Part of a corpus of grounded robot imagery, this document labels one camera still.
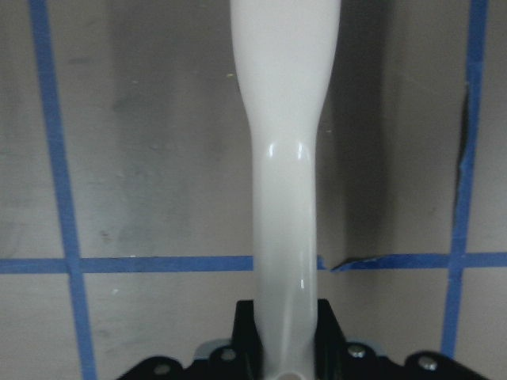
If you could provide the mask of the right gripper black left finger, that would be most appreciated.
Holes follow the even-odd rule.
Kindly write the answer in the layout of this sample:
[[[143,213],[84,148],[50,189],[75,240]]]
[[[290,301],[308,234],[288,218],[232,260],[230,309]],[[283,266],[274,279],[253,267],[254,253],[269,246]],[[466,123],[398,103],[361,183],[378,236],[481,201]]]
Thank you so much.
[[[234,314],[234,347],[250,368],[262,368],[263,347],[254,318],[254,301],[240,300]]]

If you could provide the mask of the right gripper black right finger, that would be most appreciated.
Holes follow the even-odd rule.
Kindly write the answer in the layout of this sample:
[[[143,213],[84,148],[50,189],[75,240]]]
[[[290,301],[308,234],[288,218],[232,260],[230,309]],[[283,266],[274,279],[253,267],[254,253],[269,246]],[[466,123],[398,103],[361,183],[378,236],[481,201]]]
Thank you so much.
[[[346,340],[327,299],[318,300],[318,320],[314,334],[314,366],[340,368]]]

